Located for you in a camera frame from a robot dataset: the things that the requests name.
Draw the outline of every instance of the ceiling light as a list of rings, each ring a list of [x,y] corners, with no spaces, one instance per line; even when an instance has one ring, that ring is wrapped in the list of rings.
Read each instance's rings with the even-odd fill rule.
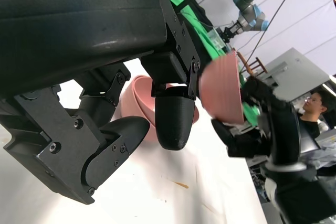
[[[330,93],[332,93],[335,97],[336,97],[336,93],[331,89],[331,88],[329,88],[327,85],[325,85],[325,84],[322,84],[322,86],[326,89],[326,90],[328,90]]]
[[[336,83],[336,78],[334,76],[329,76],[330,80],[334,83]]]

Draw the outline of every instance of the black shirt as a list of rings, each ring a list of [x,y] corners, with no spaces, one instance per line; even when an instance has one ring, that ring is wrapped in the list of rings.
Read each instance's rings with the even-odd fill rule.
[[[308,131],[308,134],[311,137],[316,138],[320,135],[320,129],[317,122],[308,122],[302,120],[301,118],[299,118],[299,120],[304,124],[306,130]]]

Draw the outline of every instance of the stain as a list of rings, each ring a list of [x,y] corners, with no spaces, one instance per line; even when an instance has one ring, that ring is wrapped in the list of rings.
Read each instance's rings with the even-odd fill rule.
[[[182,184],[182,183],[180,183],[180,182],[174,182],[174,183],[177,184],[177,185],[179,185],[179,186],[184,187],[185,189],[188,189],[188,188],[189,188],[187,185],[184,185],[184,184]]]

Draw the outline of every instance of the green cloth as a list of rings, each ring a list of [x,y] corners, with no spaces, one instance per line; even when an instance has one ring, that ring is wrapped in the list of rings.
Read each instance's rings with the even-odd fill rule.
[[[170,0],[170,1],[173,2],[175,5],[178,5],[183,0]],[[213,60],[217,59],[219,56],[225,55],[225,53],[222,50],[216,49],[215,45],[208,37],[207,31],[204,29],[203,25],[198,21],[195,13],[189,6],[184,7],[181,10],[181,13],[193,25],[204,47],[206,48],[207,52],[209,53],[210,57]],[[248,104],[243,103],[243,109],[244,109],[244,115],[247,121],[253,126],[258,125],[257,115],[259,114],[259,112],[257,108],[252,108]]]
[[[181,3],[183,0],[170,0],[173,2],[175,5],[178,5]],[[181,10],[181,13],[183,14],[186,19],[193,25],[195,28],[196,32],[198,33],[204,47],[208,51],[210,57],[214,60],[218,58],[221,55],[224,55],[225,53],[222,50],[217,50],[210,40],[210,38],[207,35],[207,31],[204,29],[203,25],[198,21],[195,13],[193,10],[189,7],[186,6]]]

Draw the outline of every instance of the glasses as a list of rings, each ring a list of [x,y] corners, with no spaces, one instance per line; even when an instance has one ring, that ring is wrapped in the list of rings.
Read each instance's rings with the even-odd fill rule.
[[[316,98],[312,98],[312,97],[307,97],[306,99],[305,99],[305,102],[311,102],[311,103],[318,103],[319,102],[319,100],[317,100]]]

